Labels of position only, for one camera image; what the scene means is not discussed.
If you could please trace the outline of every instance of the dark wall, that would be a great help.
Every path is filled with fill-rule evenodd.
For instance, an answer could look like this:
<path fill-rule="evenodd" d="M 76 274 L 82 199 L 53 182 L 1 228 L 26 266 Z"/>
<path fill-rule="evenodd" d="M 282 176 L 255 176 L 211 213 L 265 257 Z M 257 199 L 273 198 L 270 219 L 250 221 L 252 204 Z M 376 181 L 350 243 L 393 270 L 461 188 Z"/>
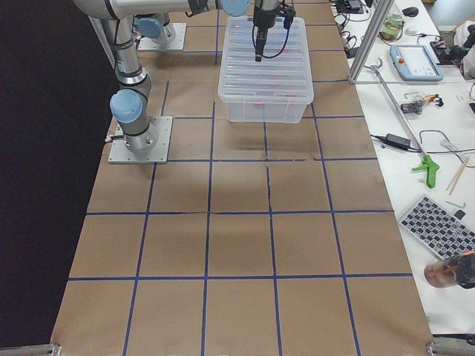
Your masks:
<path fill-rule="evenodd" d="M 117 89 L 71 0 L 0 4 L 0 347 L 49 343 Z"/>

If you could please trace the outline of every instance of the white table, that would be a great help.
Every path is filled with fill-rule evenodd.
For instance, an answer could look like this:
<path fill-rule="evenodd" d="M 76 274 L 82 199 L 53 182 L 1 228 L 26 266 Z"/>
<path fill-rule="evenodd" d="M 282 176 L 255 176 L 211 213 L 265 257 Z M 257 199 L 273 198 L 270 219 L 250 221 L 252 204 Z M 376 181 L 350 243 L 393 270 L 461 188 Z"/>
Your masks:
<path fill-rule="evenodd" d="M 438 33 L 420 0 L 396 0 L 395 3 L 400 10 L 409 6 L 416 6 L 419 9 L 417 17 L 404 18 L 406 21 L 404 27 L 413 27 L 417 33 Z M 352 14 L 350 18 L 365 19 L 368 15 L 366 13 Z M 360 38 L 364 35 L 368 24 L 369 21 L 350 22 L 346 26 L 345 30 L 349 30 L 352 35 L 357 36 L 356 46 L 360 45 Z M 403 35 L 397 43 L 401 45 L 415 44 L 416 40 L 417 37 Z M 430 41 L 433 41 L 432 36 L 420 38 L 419 43 L 430 47 L 428 45 Z M 465 82 L 457 68 L 442 68 L 445 78 L 441 82 L 411 85 L 401 80 L 390 59 L 389 46 L 382 43 L 380 39 L 376 40 L 368 57 L 367 65 L 375 64 L 377 58 L 383 60 L 381 74 L 387 82 L 393 83 L 390 84 L 390 89 L 400 103 L 408 102 L 409 100 L 404 97 L 404 94 L 413 92 L 419 92 L 421 95 L 437 93 L 443 98 L 444 107 L 428 106 L 423 109 L 421 116 L 416 116 L 410 121 L 416 132 L 427 129 L 441 130 L 459 149 L 475 148 L 475 114 L 468 106 L 470 101 L 468 91 L 471 84 Z M 371 134 L 385 136 L 390 133 L 412 139 L 396 114 L 383 87 L 379 84 L 371 84 L 378 83 L 375 74 L 370 70 L 363 69 L 358 78 L 359 82 L 366 83 L 358 84 L 356 88 Z M 428 151 L 445 151 L 445 148 L 439 144 L 443 137 L 437 133 L 426 133 L 423 139 Z M 382 148 L 377 144 L 376 153 L 396 217 L 399 218 L 421 195 L 426 194 L 452 213 L 458 208 L 447 204 L 446 201 L 458 205 L 465 202 L 467 205 L 463 210 L 466 216 L 462 221 L 467 227 L 475 230 L 475 189 L 472 187 L 475 182 L 475 169 L 464 170 L 456 189 L 449 196 L 446 188 L 461 165 L 456 156 L 451 154 L 431 155 L 433 160 L 440 165 L 440 169 L 437 172 L 436 187 L 429 189 L 425 184 L 425 171 L 411 172 L 411 168 L 421 164 L 420 154 L 403 153 L 392 148 Z M 471 164 L 475 165 L 475 156 L 473 156 Z M 458 286 L 435 289 L 429 285 L 424 277 L 424 267 L 435 262 L 436 258 L 402 229 L 401 234 L 432 333 L 475 333 L 475 289 L 464 290 Z"/>

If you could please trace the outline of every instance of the white plastic bin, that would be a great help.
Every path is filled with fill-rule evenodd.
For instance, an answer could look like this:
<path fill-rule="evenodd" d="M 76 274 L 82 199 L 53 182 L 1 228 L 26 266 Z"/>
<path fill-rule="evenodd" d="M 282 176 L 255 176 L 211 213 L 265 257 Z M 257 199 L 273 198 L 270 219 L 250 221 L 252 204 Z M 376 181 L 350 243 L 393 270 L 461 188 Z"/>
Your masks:
<path fill-rule="evenodd" d="M 313 100 L 312 72 L 303 19 L 295 18 L 285 51 L 255 61 L 252 18 L 229 17 L 217 92 L 232 122 L 299 122 Z M 286 37 L 283 19 L 269 30 L 264 50 L 273 56 Z"/>

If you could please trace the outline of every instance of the blue joint cap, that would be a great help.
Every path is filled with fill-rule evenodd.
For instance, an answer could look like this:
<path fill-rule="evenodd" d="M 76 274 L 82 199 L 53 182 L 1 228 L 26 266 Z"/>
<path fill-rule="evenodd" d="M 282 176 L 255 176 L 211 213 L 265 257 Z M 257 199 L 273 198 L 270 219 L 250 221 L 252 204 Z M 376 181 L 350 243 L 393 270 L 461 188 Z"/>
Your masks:
<path fill-rule="evenodd" d="M 249 9 L 249 0 L 221 0 L 224 12 L 232 17 L 244 15 Z"/>
<path fill-rule="evenodd" d="M 155 39 L 162 33 L 163 26 L 157 19 L 143 17 L 137 20 L 136 27 L 140 33 L 150 39 Z"/>
<path fill-rule="evenodd" d="M 140 95 L 130 89 L 119 90 L 111 98 L 111 111 L 121 124 L 130 124 L 142 114 Z"/>

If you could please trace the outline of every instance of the white mounting plate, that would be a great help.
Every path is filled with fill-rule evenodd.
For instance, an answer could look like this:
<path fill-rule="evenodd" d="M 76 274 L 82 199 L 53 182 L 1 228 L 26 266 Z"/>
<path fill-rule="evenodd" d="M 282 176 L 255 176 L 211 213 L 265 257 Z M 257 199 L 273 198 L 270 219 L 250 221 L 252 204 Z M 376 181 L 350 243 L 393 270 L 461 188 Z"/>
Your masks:
<path fill-rule="evenodd" d="M 153 116 L 150 125 L 158 131 L 157 143 L 151 150 L 143 153 L 130 151 L 123 139 L 115 139 L 112 142 L 111 152 L 109 153 L 109 163 L 111 164 L 139 164 L 139 163 L 159 163 L 164 164 L 168 159 L 168 148 L 170 146 L 171 128 L 173 125 L 173 116 Z M 120 126 L 117 126 L 116 136 L 123 135 Z"/>
<path fill-rule="evenodd" d="M 140 40 L 139 52 L 174 52 L 183 50 L 183 47 L 185 46 L 186 24 L 176 23 L 172 25 L 176 33 L 173 41 L 164 46 L 144 37 Z"/>

